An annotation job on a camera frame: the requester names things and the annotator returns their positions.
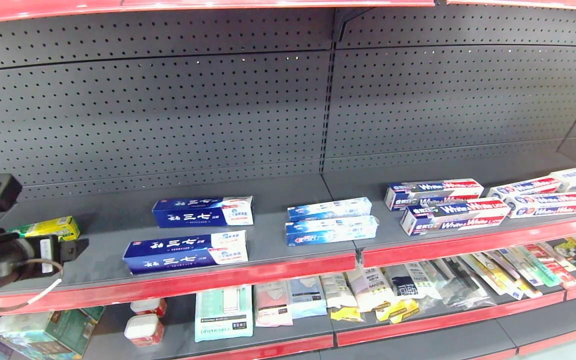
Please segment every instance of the blue toothpaste box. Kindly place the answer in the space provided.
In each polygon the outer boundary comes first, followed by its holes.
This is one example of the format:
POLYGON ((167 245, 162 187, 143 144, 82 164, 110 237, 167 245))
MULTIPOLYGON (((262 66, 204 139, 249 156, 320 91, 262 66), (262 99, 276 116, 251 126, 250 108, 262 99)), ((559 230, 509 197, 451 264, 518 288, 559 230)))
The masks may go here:
POLYGON ((377 235, 378 226, 379 221, 372 215, 287 222, 286 243, 302 246, 370 239, 377 235))
POLYGON ((373 203, 367 197, 349 198, 347 200, 288 207, 288 218, 294 222, 359 217, 370 215, 372 207, 373 203))
POLYGON ((152 213, 160 228, 253 224, 252 196, 165 198, 152 213))
POLYGON ((133 275, 248 261, 246 230, 133 241, 123 253, 133 275))

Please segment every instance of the yellow toothpaste box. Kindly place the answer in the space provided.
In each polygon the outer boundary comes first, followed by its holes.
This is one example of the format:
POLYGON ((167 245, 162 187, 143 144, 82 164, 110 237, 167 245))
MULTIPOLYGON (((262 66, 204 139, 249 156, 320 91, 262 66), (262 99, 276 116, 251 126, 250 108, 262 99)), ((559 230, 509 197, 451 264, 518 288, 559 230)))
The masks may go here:
POLYGON ((80 237, 80 227, 72 216, 49 219, 31 223, 30 225, 9 228, 9 233, 19 233, 19 237, 39 237, 41 235, 57 235, 59 241, 68 242, 80 237))

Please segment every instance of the shelving unit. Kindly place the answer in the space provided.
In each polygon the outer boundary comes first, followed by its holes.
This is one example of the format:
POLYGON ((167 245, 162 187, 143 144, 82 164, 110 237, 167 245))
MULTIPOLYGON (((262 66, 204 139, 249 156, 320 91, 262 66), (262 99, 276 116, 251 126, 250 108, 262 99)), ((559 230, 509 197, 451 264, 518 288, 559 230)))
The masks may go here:
MULTIPOLYGON (((576 0, 451 2, 0 4, 0 173, 24 185, 0 227, 73 215, 90 243, 57 289, 18 313, 108 305, 86 359, 343 360, 397 349, 494 360, 576 337, 576 320, 553 315, 576 312, 576 287, 542 287, 539 298, 439 306, 395 325, 320 316, 194 342, 192 294, 202 290, 576 235, 576 216, 554 216, 409 237, 384 206, 389 182, 489 187, 576 167, 576 0), (157 200, 199 196, 254 196, 255 225, 237 228, 249 262, 132 276, 122 260, 131 241, 234 230, 156 226, 157 200), (286 246, 286 207, 359 196, 380 221, 375 239, 286 246), (126 303, 154 297, 169 301, 166 335, 136 350, 122 334, 126 303)), ((0 289, 0 306, 51 280, 0 289)))

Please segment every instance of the green toothpaste box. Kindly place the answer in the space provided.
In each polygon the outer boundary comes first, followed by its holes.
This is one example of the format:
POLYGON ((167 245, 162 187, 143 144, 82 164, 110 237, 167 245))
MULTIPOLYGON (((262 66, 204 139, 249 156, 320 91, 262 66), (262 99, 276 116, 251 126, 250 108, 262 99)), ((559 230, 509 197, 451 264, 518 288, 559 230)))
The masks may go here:
POLYGON ((95 323, 79 309, 0 317, 0 341, 30 360, 83 357, 95 323))

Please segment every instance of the barcode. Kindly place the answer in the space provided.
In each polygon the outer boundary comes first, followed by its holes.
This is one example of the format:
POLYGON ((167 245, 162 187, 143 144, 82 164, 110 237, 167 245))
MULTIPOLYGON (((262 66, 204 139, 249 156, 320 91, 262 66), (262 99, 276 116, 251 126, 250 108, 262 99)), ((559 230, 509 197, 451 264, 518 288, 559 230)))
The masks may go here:
POLYGON ((86 328, 84 328, 84 338, 90 339, 90 335, 92 335, 92 331, 95 329, 95 326, 91 323, 86 324, 86 328))

